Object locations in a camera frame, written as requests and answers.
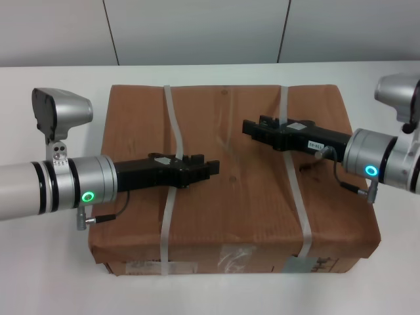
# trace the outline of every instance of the tape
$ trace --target tape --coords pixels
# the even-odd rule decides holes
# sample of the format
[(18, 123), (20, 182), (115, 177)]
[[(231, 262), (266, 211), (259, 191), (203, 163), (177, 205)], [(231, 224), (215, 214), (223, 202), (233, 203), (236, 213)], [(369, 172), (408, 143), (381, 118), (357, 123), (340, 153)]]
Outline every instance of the tape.
[[(184, 145), (182, 143), (182, 135), (178, 126), (175, 109), (173, 107), (173, 99), (171, 87), (165, 85), (166, 107), (168, 109), (169, 121), (171, 122), (172, 131), (175, 135), (175, 142), (177, 143), (177, 152), (175, 157), (182, 159), (184, 155)], [(167, 276), (169, 274), (169, 261), (168, 261), (168, 246), (169, 246), (169, 230), (171, 228), (173, 206), (175, 204), (175, 197), (177, 196), (177, 189), (169, 187), (168, 196), (166, 198), (165, 210), (163, 211), (162, 229), (160, 233), (160, 260), (161, 260), (161, 274)]]
[[(280, 115), (279, 123), (280, 125), (287, 123), (287, 98), (288, 98), (289, 88), (282, 86), (282, 94), (280, 97)], [(297, 216), (302, 228), (303, 234), (303, 245), (301, 251), (297, 255), (298, 257), (306, 257), (308, 255), (310, 246), (312, 245), (312, 231), (310, 229), (308, 215), (306, 213), (305, 205), (303, 203), (303, 198), (301, 194), (301, 189), (299, 188), (299, 183), (297, 182), (295, 165), (291, 157), (291, 152), (284, 152), (284, 163), (286, 166), (287, 175), (289, 177), (290, 188), (293, 194), (293, 199), (295, 200)]]

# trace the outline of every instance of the sticker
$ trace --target sticker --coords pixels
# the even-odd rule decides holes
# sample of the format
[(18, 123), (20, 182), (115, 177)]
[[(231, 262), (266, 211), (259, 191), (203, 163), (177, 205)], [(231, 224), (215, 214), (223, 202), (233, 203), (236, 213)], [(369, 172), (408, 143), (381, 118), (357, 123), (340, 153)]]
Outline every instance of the sticker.
[(301, 123), (291, 123), (290, 125), (288, 125), (288, 127), (296, 129), (296, 130), (302, 130), (302, 129), (306, 128), (306, 126), (302, 125)]
[(169, 165), (169, 164), (171, 164), (171, 159), (168, 159), (167, 157), (157, 157), (157, 158), (155, 159), (155, 161), (157, 161), (157, 162), (159, 162), (159, 163), (161, 163), (161, 164), (164, 164), (164, 165)]
[[(196, 274), (198, 263), (190, 261), (169, 261), (169, 274)], [(143, 274), (160, 274), (160, 261), (128, 261), (125, 263), (125, 274), (139, 276)]]
[(314, 150), (321, 150), (321, 149), (324, 149), (324, 145), (322, 143), (308, 141), (308, 148), (314, 149)]
[(223, 245), (217, 269), (220, 273), (241, 274), (257, 249), (254, 245)]

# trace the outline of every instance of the white wall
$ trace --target white wall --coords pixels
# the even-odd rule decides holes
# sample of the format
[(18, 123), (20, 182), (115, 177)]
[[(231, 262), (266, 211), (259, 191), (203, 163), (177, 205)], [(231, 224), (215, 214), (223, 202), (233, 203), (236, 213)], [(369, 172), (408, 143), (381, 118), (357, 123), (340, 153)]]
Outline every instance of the white wall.
[(106, 0), (121, 65), (277, 61), (287, 0)]
[(420, 0), (292, 0), (280, 62), (420, 60)]
[[(105, 0), (121, 65), (277, 61), (289, 0)], [(420, 0), (291, 0), (280, 62), (420, 60)], [(116, 65), (102, 0), (1, 0), (0, 66)]]
[(101, 0), (0, 2), (0, 66), (115, 64)]

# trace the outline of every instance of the cardboard box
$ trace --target cardboard box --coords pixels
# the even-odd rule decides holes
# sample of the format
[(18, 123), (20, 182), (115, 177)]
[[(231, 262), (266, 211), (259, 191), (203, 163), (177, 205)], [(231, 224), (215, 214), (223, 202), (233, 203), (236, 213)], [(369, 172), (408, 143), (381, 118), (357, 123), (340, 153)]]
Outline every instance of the cardboard box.
[[(303, 233), (283, 153), (242, 134), (244, 119), (278, 117), (280, 86), (173, 87), (184, 154), (220, 160), (220, 174), (178, 190), (169, 234), (174, 274), (235, 272), (346, 272), (368, 258), (381, 238), (373, 207), (341, 188), (333, 163), (310, 169), (314, 157), (293, 152), (299, 188), (312, 230), (306, 258), (297, 258)], [(290, 87), (288, 117), (315, 121), (351, 134), (338, 88)], [(162, 87), (113, 86), (102, 153), (113, 161), (147, 157), (176, 148)], [(338, 174), (362, 188), (366, 181)], [(97, 263), (116, 275), (160, 274), (160, 230), (168, 187), (131, 192), (117, 220), (90, 227)], [(116, 213), (125, 203), (95, 205), (93, 215)]]

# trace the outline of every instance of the green indicator light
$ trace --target green indicator light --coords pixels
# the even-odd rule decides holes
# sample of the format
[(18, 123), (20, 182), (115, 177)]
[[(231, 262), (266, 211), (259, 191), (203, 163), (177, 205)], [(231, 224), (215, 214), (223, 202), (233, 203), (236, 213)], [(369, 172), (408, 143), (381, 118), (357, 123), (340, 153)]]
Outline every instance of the green indicator light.
[(95, 194), (92, 192), (85, 192), (83, 196), (81, 197), (82, 201), (84, 202), (92, 201), (93, 198), (95, 198)]

